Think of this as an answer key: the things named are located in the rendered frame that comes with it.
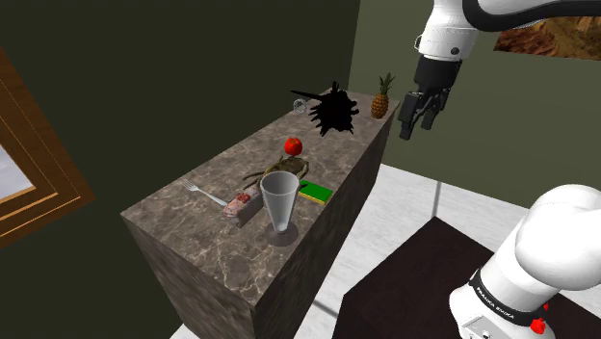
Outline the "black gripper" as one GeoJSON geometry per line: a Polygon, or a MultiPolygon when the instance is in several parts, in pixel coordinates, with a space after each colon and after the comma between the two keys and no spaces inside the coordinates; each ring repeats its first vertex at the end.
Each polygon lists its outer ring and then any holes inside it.
{"type": "Polygon", "coordinates": [[[414,125],[423,113],[421,127],[431,130],[437,115],[444,110],[450,88],[454,85],[462,60],[440,61],[421,56],[414,75],[419,92],[408,92],[400,107],[398,120],[401,122],[400,138],[408,141],[414,125]],[[441,91],[431,95],[423,107],[421,92],[441,91]]]}

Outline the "pineapple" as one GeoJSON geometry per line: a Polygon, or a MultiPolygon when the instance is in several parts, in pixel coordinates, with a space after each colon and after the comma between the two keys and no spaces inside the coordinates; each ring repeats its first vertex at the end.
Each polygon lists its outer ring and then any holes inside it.
{"type": "Polygon", "coordinates": [[[379,78],[379,93],[375,96],[371,104],[371,117],[382,118],[385,116],[389,107],[388,92],[394,79],[395,77],[390,72],[384,78],[379,78]]]}

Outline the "black spiky plant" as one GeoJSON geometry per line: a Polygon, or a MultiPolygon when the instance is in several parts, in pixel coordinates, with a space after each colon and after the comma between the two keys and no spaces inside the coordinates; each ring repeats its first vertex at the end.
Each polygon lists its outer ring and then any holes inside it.
{"type": "Polygon", "coordinates": [[[359,113],[359,110],[355,108],[357,102],[351,100],[348,94],[340,89],[336,81],[332,82],[330,91],[325,94],[294,90],[291,90],[291,92],[319,101],[319,104],[311,108],[309,115],[313,117],[312,121],[319,121],[316,128],[320,129],[322,137],[330,129],[353,133],[353,116],[359,113]]]}

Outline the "green and yellow sponge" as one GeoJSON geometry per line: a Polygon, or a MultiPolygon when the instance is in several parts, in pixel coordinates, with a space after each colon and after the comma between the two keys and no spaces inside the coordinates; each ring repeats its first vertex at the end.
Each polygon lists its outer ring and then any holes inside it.
{"type": "Polygon", "coordinates": [[[321,205],[326,205],[333,191],[318,184],[302,180],[300,182],[299,196],[305,197],[321,205]]]}

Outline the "olive brown crab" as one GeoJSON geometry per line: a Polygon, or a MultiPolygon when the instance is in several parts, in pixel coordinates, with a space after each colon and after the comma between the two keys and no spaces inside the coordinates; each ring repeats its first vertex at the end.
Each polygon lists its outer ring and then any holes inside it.
{"type": "Polygon", "coordinates": [[[303,179],[309,172],[309,162],[297,156],[288,156],[287,158],[281,156],[276,163],[272,164],[264,171],[258,171],[246,175],[244,180],[247,180],[251,177],[254,177],[254,180],[248,183],[244,187],[244,190],[251,186],[259,187],[259,182],[261,179],[274,171],[288,171],[293,173],[298,179],[303,179]]]}

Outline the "grey tapered cup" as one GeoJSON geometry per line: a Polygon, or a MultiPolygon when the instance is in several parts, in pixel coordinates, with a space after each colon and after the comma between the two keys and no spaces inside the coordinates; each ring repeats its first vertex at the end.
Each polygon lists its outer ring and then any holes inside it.
{"type": "Polygon", "coordinates": [[[274,231],[288,229],[300,188],[300,180],[289,171],[273,171],[260,181],[260,189],[274,231]]]}

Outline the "dark robot stand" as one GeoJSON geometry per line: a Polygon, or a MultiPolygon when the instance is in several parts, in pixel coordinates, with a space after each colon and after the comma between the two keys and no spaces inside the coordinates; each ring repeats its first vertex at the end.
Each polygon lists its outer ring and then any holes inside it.
{"type": "Polygon", "coordinates": [[[430,220],[343,297],[332,339],[461,339],[449,296],[491,255],[430,220]]]}

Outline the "pink meat block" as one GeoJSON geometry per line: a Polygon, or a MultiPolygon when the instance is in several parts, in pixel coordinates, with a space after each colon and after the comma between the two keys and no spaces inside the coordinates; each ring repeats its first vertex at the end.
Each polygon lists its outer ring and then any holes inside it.
{"type": "Polygon", "coordinates": [[[231,224],[241,228],[263,207],[261,191],[255,186],[238,193],[223,209],[223,217],[231,224]]]}

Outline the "silver fork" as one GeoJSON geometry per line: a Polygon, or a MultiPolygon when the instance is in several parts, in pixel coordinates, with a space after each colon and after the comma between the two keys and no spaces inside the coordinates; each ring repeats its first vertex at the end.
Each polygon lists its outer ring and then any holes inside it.
{"type": "Polygon", "coordinates": [[[218,197],[212,196],[211,194],[208,194],[208,193],[206,193],[205,191],[201,190],[201,189],[200,189],[200,188],[199,188],[197,185],[195,185],[194,183],[190,182],[188,179],[181,178],[181,179],[179,180],[179,182],[180,182],[180,183],[181,183],[181,184],[182,184],[182,185],[183,185],[183,186],[184,186],[184,187],[185,187],[187,190],[189,190],[189,191],[191,191],[191,192],[198,192],[198,193],[201,193],[201,194],[203,194],[203,195],[207,196],[208,198],[210,198],[211,200],[215,201],[216,203],[218,203],[220,206],[226,206],[226,205],[227,205],[227,202],[226,202],[226,201],[224,201],[224,200],[222,200],[222,199],[220,199],[220,198],[218,198],[218,197]]]}

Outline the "wooden framed window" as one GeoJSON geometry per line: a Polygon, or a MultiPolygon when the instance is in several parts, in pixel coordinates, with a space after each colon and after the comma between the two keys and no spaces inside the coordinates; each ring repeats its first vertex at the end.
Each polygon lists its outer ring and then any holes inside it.
{"type": "Polygon", "coordinates": [[[32,184],[0,198],[0,248],[95,200],[1,47],[0,146],[32,184]]]}

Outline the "brown wall picture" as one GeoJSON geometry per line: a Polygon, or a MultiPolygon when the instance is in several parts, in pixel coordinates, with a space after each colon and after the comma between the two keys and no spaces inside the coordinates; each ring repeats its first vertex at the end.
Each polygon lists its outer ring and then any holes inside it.
{"type": "Polygon", "coordinates": [[[557,17],[504,31],[495,51],[601,61],[601,16],[557,17]]]}

